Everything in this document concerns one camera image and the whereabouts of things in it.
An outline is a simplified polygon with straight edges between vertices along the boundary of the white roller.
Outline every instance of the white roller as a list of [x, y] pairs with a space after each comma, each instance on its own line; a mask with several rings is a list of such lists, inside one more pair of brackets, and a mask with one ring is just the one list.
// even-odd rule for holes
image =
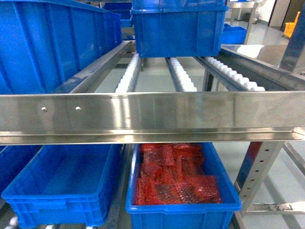
[[239, 84], [241, 84], [241, 85], [244, 85], [246, 82], [249, 82], [250, 80], [249, 80], [249, 78], [247, 78], [247, 77], [243, 77], [243, 78], [239, 78], [238, 80], [237, 80], [237, 82], [239, 83]]
[[231, 71], [228, 75], [230, 78], [233, 78], [234, 75], [237, 75], [237, 71]]
[[224, 64], [221, 63], [221, 62], [215, 64], [215, 67], [218, 68], [218, 69], [221, 69], [222, 66], [224, 66]]
[[56, 225], [54, 224], [47, 225], [46, 229], [56, 229]]
[[232, 68], [226, 68], [226, 69], [224, 70], [224, 74], [229, 75], [229, 73], [232, 72], [232, 71], [233, 71]]
[[266, 89], [264, 87], [253, 87], [250, 89], [252, 92], [265, 92]]
[[220, 68], [220, 71], [224, 72], [228, 68], [228, 65], [224, 65]]
[[18, 226], [18, 217], [17, 216], [14, 216], [13, 218], [10, 219], [10, 225]]
[[256, 82], [245, 82], [244, 87], [247, 88], [248, 90], [250, 90], [251, 88], [257, 87], [257, 83]]
[[236, 75], [232, 76], [232, 79], [234, 79], [235, 81], [237, 81], [239, 78], [243, 78], [243, 75], [236, 74]]

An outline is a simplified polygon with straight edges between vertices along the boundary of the wall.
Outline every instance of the wall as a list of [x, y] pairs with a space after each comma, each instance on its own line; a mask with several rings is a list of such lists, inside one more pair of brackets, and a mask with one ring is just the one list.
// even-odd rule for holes
[[269, 22], [274, 4], [275, 4], [275, 0], [263, 1], [259, 16], [260, 20]]
[[277, 0], [269, 26], [272, 27], [282, 26], [289, 3], [290, 0]]

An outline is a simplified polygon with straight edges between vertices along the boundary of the blue plastic crate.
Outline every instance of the blue plastic crate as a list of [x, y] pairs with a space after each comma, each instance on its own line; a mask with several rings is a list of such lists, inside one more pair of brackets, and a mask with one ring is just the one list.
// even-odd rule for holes
[[107, 12], [105, 14], [105, 33], [106, 44], [109, 50], [114, 49], [118, 44], [122, 42], [122, 32], [121, 32], [121, 16], [120, 14]]
[[114, 48], [106, 40], [119, 45], [105, 13], [73, 0], [0, 0], [0, 94], [49, 93]]
[[44, 146], [3, 191], [21, 228], [100, 226], [107, 217], [122, 145]]
[[206, 158], [203, 169], [215, 176], [222, 204], [177, 204], [136, 206], [136, 187], [140, 173], [140, 145], [132, 157], [126, 211], [133, 229], [227, 229], [233, 212], [241, 209], [241, 201], [212, 143], [203, 143]]
[[106, 2], [103, 9], [121, 15], [121, 27], [132, 27], [131, 2]]
[[247, 35], [247, 30], [243, 27], [224, 27], [221, 37], [221, 44], [243, 44]]
[[41, 146], [0, 146], [0, 193], [12, 182]]
[[228, 2], [247, 2], [247, 0], [229, 0]]
[[137, 52], [141, 58], [217, 56], [227, 9], [210, 4], [132, 10]]
[[134, 10], [186, 9], [224, 6], [225, 0], [132, 0]]

